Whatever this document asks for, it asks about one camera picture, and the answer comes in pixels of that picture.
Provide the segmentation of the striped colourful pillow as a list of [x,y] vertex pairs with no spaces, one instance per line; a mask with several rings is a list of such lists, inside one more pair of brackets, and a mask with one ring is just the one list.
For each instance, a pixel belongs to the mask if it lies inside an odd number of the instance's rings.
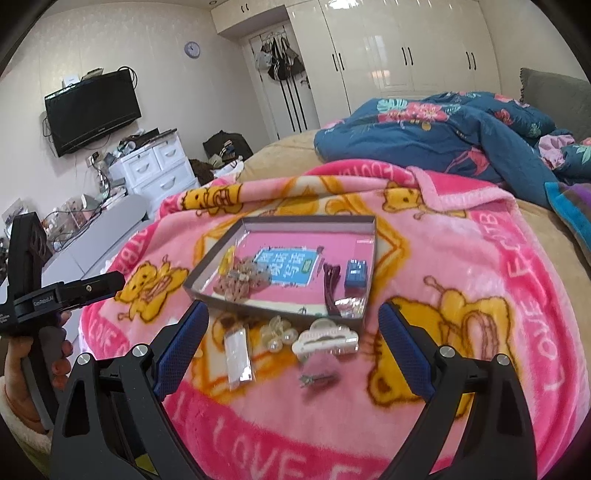
[[567,185],[547,182],[544,185],[554,213],[577,241],[588,264],[591,263],[591,190],[589,183]]

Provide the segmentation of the white earring card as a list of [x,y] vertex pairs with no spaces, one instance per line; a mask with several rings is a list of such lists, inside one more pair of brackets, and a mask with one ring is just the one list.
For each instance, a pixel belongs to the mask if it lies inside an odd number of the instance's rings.
[[233,325],[224,334],[223,347],[228,372],[228,389],[238,389],[242,384],[254,380],[254,369],[250,359],[249,328],[242,323]]

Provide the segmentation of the white drawer cabinet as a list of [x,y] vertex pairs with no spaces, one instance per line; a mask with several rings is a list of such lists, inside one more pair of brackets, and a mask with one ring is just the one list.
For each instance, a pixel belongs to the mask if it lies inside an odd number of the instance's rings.
[[123,179],[128,194],[147,202],[147,217],[152,219],[166,198],[199,186],[177,130],[169,130],[116,160],[109,173]]

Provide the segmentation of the grey bed headboard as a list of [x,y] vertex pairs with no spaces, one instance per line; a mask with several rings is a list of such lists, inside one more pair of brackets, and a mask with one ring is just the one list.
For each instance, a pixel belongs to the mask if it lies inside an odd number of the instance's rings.
[[590,137],[590,83],[567,75],[529,68],[520,71],[521,96],[552,118],[558,129],[576,140]]

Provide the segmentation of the clear pearl hair clips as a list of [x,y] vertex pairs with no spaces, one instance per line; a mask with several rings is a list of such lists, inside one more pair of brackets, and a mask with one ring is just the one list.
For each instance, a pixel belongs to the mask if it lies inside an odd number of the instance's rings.
[[298,338],[297,329],[280,316],[271,318],[269,323],[260,328],[259,334],[260,342],[270,353],[279,353],[284,346],[293,345]]

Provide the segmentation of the pink bear fleece blanket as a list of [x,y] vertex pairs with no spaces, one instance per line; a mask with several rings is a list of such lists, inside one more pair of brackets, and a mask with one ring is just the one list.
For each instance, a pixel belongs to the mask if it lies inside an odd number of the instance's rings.
[[100,359],[151,342],[193,292],[211,310],[165,410],[214,479],[376,479],[423,409],[378,325],[385,302],[465,357],[507,356],[537,468],[566,451],[590,403],[575,313],[519,203],[492,184],[418,168],[338,168],[166,199],[113,260],[126,283],[84,309]]

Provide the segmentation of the blue floral quilt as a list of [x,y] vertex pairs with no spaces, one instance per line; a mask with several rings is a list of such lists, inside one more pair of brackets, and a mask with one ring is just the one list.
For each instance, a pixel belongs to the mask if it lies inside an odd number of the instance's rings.
[[590,143],[541,110],[487,91],[374,98],[318,130],[325,162],[377,160],[490,182],[546,207],[545,186],[590,181]]

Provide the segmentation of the maroon oval hair clip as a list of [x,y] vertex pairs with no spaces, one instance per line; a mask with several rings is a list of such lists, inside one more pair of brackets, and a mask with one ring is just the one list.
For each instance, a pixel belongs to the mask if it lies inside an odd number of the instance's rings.
[[329,316],[339,317],[341,311],[335,304],[335,290],[339,284],[339,277],[341,277],[341,266],[325,263],[322,266],[322,271],[324,271],[325,308],[327,308]]

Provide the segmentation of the white wardrobe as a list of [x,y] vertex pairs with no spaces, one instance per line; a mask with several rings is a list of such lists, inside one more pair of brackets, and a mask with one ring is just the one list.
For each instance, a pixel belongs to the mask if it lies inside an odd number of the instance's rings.
[[322,125],[372,98],[501,90],[477,1],[305,1],[287,14]]

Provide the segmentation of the black wall television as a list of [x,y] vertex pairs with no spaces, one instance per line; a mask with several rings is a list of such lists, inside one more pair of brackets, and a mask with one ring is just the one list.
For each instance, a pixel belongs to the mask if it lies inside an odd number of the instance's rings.
[[69,155],[141,117],[129,68],[94,76],[44,98],[58,157]]

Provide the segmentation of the beige bed sheet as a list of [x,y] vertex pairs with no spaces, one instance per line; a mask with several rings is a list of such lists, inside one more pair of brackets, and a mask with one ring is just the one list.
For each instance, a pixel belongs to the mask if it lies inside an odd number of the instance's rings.
[[286,137],[263,147],[245,161],[238,182],[297,177],[322,165],[315,152],[317,130]]

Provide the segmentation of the round wall clock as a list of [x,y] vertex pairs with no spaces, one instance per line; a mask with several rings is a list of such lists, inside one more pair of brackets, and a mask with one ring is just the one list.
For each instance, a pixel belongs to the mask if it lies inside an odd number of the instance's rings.
[[198,59],[200,57],[200,46],[195,41],[186,42],[183,51],[190,59]]

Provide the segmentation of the small blue box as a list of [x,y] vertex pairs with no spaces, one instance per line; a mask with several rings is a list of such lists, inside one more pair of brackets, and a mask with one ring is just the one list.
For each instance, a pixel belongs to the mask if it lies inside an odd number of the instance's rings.
[[365,289],[368,285],[368,263],[352,259],[346,263],[346,289]]

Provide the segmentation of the speckled bow hair clip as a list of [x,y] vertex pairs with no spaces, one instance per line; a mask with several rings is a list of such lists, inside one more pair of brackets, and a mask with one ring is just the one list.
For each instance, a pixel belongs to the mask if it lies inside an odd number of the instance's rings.
[[270,269],[259,265],[252,257],[224,259],[218,268],[213,290],[225,301],[242,302],[250,294],[259,292],[271,284]]

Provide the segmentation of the grey cardboard box tray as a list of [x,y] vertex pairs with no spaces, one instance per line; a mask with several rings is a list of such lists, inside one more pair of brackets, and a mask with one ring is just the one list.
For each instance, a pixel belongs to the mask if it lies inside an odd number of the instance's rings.
[[209,308],[304,330],[329,318],[362,332],[377,257],[373,216],[244,217],[184,283]]

